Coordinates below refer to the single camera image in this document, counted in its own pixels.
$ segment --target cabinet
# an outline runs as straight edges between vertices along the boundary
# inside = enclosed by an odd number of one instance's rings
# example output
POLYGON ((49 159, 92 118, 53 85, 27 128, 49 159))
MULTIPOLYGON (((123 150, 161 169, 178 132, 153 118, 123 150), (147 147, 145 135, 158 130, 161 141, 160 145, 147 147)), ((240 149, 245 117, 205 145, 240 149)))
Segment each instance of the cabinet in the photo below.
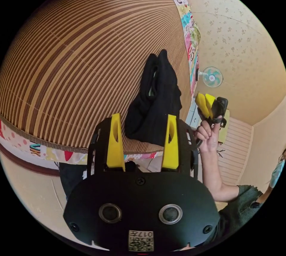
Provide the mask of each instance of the cabinet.
POLYGON ((192 128, 192 130, 195 131, 200 125, 201 121, 202 120, 198 114, 198 106, 195 102, 195 99, 193 98, 189 113, 186 118, 186 123, 192 128))

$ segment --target green sleeve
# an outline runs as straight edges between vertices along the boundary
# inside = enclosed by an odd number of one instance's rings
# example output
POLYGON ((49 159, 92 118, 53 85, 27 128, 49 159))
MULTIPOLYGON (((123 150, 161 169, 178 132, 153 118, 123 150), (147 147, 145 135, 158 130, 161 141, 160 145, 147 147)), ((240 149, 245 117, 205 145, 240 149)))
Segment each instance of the green sleeve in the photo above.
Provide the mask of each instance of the green sleeve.
POLYGON ((247 223, 262 206, 262 203, 252 205, 262 192, 250 185, 238 185, 239 193, 236 199, 219 211, 220 221, 213 233, 204 244, 210 243, 225 236, 227 233, 236 232, 247 223))

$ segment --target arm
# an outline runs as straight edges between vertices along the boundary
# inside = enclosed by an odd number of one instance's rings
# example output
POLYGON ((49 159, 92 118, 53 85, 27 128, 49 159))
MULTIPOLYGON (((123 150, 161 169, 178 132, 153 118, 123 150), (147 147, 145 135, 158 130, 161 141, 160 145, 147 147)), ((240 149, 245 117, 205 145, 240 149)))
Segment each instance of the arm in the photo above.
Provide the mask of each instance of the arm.
POLYGON ((230 202, 238 196, 239 187, 224 184, 218 166, 217 152, 201 153, 203 184, 215 201, 230 202))
POLYGON ((230 202, 238 196, 239 187, 223 183, 218 166, 217 146, 220 124, 211 129, 207 121, 202 121, 196 132, 196 137, 203 142, 199 147, 203 184, 209 189, 215 201, 230 202))

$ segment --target sticker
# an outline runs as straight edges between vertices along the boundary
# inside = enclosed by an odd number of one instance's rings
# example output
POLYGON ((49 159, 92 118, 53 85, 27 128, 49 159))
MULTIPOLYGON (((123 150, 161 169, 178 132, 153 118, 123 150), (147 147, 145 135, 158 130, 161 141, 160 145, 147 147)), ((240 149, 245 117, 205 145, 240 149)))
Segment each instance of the sticker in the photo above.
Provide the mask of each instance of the sticker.
POLYGON ((154 251, 153 231, 129 230, 128 248, 129 251, 136 252, 154 251))
MULTIPOLYGON (((177 7, 182 22, 184 38, 185 38, 185 46, 189 62, 189 71, 191 72, 193 66, 195 66, 195 63, 193 61, 194 61, 195 51, 197 50, 198 47, 199 31, 197 33, 194 28, 195 21, 188 1, 187 0, 173 0, 173 1, 177 7)), ((197 82, 196 78, 195 77, 192 78, 192 76, 193 75, 190 75, 190 86, 193 89, 193 91, 191 91, 191 95, 193 97, 197 82)))

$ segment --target black cloth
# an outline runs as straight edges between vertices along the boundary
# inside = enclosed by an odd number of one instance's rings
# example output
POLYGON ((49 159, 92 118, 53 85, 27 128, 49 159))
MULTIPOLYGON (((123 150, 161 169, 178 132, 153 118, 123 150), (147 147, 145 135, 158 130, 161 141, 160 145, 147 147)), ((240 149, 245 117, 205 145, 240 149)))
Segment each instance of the black cloth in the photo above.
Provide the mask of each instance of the black cloth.
POLYGON ((124 128, 127 138, 165 145, 168 114, 179 118, 182 108, 177 82, 167 51, 163 49, 158 57, 150 54, 143 70, 139 94, 128 108, 124 128))
POLYGON ((68 199, 72 190, 83 180, 86 165, 59 163, 60 182, 68 199))

